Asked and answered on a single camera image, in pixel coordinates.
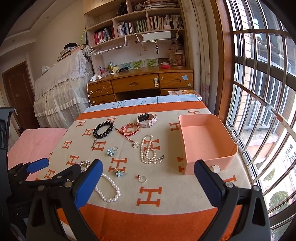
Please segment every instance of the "metal screw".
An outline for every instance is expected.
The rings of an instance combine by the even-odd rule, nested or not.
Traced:
[[[260,187],[258,187],[257,185],[254,185],[253,188],[255,191],[260,191]]]
[[[38,189],[38,191],[42,191],[44,189],[44,186],[40,185],[37,189]]]
[[[225,186],[228,187],[228,188],[232,188],[233,183],[232,182],[225,182]]]
[[[72,182],[66,182],[66,183],[65,183],[65,187],[69,188],[69,187],[71,187],[71,186],[72,186]]]

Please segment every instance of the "wooden desk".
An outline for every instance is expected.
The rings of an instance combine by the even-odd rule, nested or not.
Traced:
[[[159,66],[131,69],[89,83],[91,105],[141,97],[168,95],[171,90],[193,90],[193,70]]]

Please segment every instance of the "red string bracelet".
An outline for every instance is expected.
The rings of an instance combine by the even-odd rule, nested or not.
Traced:
[[[136,126],[137,129],[136,129],[134,132],[132,132],[132,133],[124,134],[124,133],[123,133],[123,130],[124,130],[125,128],[127,128],[128,126]],[[125,125],[125,126],[123,126],[123,127],[121,128],[121,131],[119,131],[117,128],[115,128],[115,130],[117,130],[118,133],[119,133],[120,135],[125,136],[125,138],[128,139],[130,142],[133,142],[133,140],[129,139],[128,137],[130,137],[130,136],[136,134],[136,133],[139,131],[139,129],[140,129],[140,126],[139,126],[138,123],[128,123],[127,125]]]

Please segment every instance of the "blue patterned tablecloth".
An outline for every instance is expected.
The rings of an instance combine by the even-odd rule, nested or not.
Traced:
[[[93,112],[97,110],[108,110],[119,107],[136,106],[143,104],[157,104],[157,103],[170,103],[170,102],[183,102],[183,101],[200,101],[200,99],[194,95],[166,95],[166,96],[155,96],[147,98],[139,98],[133,100],[122,100],[106,104],[98,104],[88,107],[84,113]]]

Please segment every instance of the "power outlet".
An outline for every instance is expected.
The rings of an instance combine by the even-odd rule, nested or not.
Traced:
[[[139,52],[137,52],[137,57],[141,57],[143,55],[142,50],[140,50]]]

